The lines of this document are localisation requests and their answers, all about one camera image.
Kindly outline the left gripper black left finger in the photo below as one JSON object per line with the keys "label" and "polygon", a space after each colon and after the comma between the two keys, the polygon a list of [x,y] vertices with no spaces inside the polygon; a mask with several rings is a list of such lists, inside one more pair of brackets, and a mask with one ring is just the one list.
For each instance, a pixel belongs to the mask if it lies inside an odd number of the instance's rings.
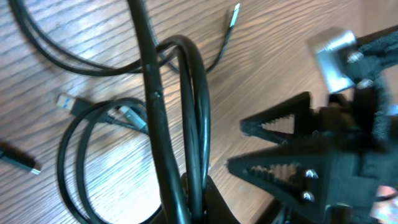
{"label": "left gripper black left finger", "polygon": [[187,202],[172,150],[155,44],[141,0],[128,0],[141,53],[149,136],[160,196],[168,223],[190,223]]}

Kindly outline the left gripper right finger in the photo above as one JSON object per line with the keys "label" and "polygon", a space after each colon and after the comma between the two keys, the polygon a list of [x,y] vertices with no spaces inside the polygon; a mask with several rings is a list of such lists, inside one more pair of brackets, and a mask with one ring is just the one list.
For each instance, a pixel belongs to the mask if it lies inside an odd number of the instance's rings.
{"label": "left gripper right finger", "polygon": [[210,176],[206,180],[205,214],[197,223],[239,224]]}

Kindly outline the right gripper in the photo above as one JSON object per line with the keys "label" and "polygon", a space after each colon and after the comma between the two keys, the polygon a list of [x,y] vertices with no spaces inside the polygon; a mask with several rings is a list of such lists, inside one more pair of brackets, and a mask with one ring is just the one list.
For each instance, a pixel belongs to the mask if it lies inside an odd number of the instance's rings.
{"label": "right gripper", "polygon": [[[330,93],[317,115],[305,91],[242,119],[245,135],[281,145],[227,163],[312,222],[373,223],[379,186],[397,186],[397,117],[382,76],[397,63],[397,27],[356,37],[347,63],[354,86]],[[316,130],[317,138],[287,144]]]}

